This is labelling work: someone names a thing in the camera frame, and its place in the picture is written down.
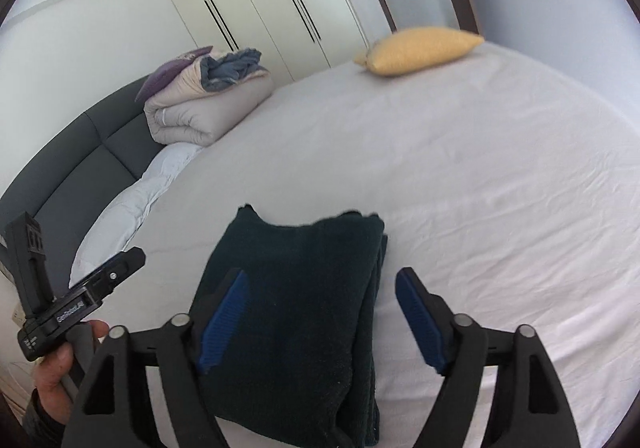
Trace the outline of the person's left hand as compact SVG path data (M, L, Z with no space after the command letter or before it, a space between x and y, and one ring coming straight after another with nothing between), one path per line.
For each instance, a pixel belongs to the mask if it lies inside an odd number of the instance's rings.
M70 420L73 400L66 392L62 379L70 373L74 364L74 347L63 343L55 352L47 354L35 366L35 396L40 408L56 423L66 425Z

